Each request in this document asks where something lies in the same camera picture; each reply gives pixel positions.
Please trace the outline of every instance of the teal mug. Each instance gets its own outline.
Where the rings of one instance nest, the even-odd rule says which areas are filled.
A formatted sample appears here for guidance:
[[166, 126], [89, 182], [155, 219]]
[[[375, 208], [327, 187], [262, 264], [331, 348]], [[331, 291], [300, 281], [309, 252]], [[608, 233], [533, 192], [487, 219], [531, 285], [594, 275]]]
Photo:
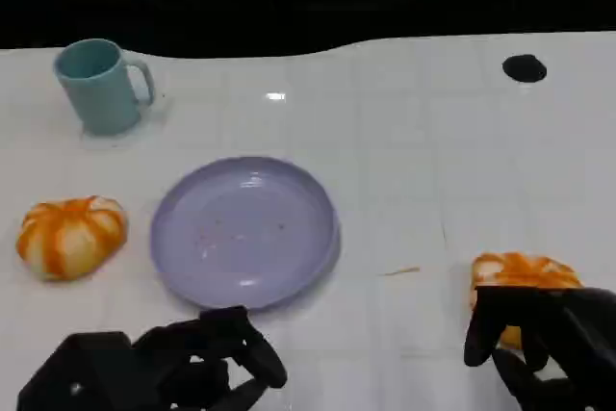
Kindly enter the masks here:
[[[126, 67], [143, 73], [149, 97], [140, 102], [135, 96]], [[115, 135], [135, 125], [141, 118], [141, 104], [155, 98], [154, 80], [147, 64], [124, 58], [110, 40], [86, 39], [71, 43], [54, 62], [54, 71], [64, 87], [84, 129], [93, 135]]]

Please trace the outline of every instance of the white tiled surface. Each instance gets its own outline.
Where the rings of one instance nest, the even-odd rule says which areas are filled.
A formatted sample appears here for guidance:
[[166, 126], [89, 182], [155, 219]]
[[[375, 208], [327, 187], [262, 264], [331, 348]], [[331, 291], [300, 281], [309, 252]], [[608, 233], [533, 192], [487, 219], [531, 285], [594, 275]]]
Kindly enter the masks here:
[[[616, 290], [616, 36], [389, 39], [305, 57], [144, 57], [164, 95], [126, 137], [85, 137], [51, 72], [57, 50], [0, 52], [0, 409], [66, 334], [138, 336], [196, 315], [149, 262], [149, 221], [183, 174], [266, 154], [308, 168], [343, 223], [334, 273], [255, 316], [290, 382], [257, 409], [515, 409], [494, 369], [469, 370], [468, 264], [547, 252]], [[536, 85], [501, 71], [533, 53]], [[284, 92], [282, 101], [265, 95]], [[92, 278], [43, 285], [13, 246], [35, 202], [104, 194], [129, 243]], [[420, 266], [418, 273], [381, 273]], [[239, 372], [234, 372], [238, 380]]]

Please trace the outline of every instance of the pumpkin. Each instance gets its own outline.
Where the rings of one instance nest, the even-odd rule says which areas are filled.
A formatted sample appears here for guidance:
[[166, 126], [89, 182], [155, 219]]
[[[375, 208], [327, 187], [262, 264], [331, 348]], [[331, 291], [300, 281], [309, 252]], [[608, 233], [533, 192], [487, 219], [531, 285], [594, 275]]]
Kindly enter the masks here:
[[[486, 253], [473, 261], [471, 309], [477, 302], [477, 286], [527, 286], [543, 289], [581, 288], [571, 267], [545, 256], [526, 256], [520, 252]], [[500, 342], [511, 348], [522, 348], [522, 332], [518, 326], [507, 326]]]
[[26, 214], [16, 249], [38, 277], [71, 280], [96, 270], [126, 235], [126, 216], [112, 199], [42, 202]]

